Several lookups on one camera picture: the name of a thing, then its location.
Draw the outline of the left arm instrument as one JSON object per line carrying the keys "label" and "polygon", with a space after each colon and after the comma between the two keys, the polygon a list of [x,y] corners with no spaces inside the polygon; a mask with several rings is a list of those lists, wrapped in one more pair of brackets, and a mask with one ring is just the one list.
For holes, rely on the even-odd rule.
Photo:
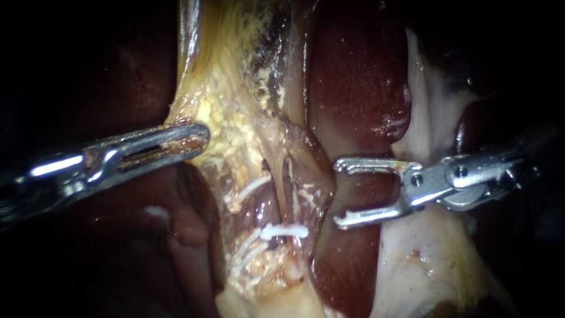
{"label": "left arm instrument", "polygon": [[117,149],[92,145],[1,172],[1,228],[63,209],[94,193],[117,170]]}

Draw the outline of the left arm instrument jaw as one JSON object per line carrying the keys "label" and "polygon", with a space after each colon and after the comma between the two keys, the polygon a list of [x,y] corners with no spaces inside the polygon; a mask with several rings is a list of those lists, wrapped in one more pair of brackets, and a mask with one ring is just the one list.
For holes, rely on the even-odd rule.
{"label": "left arm instrument jaw", "polygon": [[144,174],[201,154],[209,141],[209,129],[196,123],[108,137],[95,143],[95,173]]}

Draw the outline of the right arm instrument jaw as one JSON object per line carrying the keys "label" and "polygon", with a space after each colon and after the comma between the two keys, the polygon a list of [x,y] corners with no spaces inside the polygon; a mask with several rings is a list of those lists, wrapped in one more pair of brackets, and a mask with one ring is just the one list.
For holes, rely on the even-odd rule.
{"label": "right arm instrument jaw", "polygon": [[390,173],[402,178],[408,171],[420,171],[424,166],[422,163],[393,158],[343,157],[335,160],[333,168],[346,175]]}
{"label": "right arm instrument jaw", "polygon": [[364,227],[391,221],[411,214],[410,202],[401,194],[396,202],[387,207],[346,210],[343,216],[334,216],[334,224],[341,230]]}

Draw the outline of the right arm instrument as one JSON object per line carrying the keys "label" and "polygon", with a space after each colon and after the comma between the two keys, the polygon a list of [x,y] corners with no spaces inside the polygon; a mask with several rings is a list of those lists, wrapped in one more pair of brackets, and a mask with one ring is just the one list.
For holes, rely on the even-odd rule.
{"label": "right arm instrument", "polygon": [[445,157],[403,177],[403,199],[413,209],[438,203],[451,211],[469,211],[522,190],[540,176],[525,151],[507,148]]}

